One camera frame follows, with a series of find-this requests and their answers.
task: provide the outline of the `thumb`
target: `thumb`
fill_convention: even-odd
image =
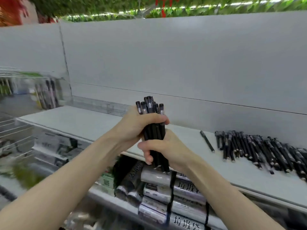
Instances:
[[[151,123],[163,123],[166,122],[168,124],[169,119],[165,115],[160,115],[157,113],[150,113],[150,114],[145,114],[145,115],[140,115],[139,116],[141,119],[141,123],[146,126]]]
[[[138,148],[143,151],[154,150],[163,153],[166,151],[167,143],[159,139],[150,139],[138,143]]]

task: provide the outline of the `grass ceiling decoration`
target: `grass ceiling decoration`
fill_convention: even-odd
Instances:
[[[47,16],[73,22],[133,19],[156,0],[30,0]],[[162,1],[146,18],[161,17]],[[307,0],[169,0],[166,17],[307,10]]]

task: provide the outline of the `hand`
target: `hand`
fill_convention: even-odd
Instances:
[[[194,152],[182,143],[174,132],[168,129],[165,130],[163,140],[152,139],[143,141],[138,144],[138,148],[143,150],[144,158],[148,165],[153,161],[153,157],[150,156],[150,150],[154,150],[162,153],[169,160],[170,167],[181,173],[186,173],[189,162],[193,156],[196,156]]]
[[[134,106],[129,109],[110,132],[119,140],[120,152],[122,152],[135,145],[141,139],[142,131],[148,124],[163,122],[169,124],[167,116],[157,113],[140,115],[136,106]]]

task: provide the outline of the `person's right hand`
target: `person's right hand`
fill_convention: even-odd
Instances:
[[[162,153],[169,160],[170,167],[181,173],[186,173],[189,162],[196,156],[174,132],[168,129],[165,130],[163,140],[151,139],[143,141],[138,144],[138,148],[144,152],[144,158],[148,165],[153,161],[150,150],[154,150]]]

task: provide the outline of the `person's right arm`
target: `person's right arm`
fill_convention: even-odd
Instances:
[[[189,150],[172,131],[166,131],[164,140],[143,141],[138,147],[144,151],[148,164],[153,160],[149,150],[155,150],[169,160],[173,169],[186,174],[228,230],[284,230],[200,156]]]

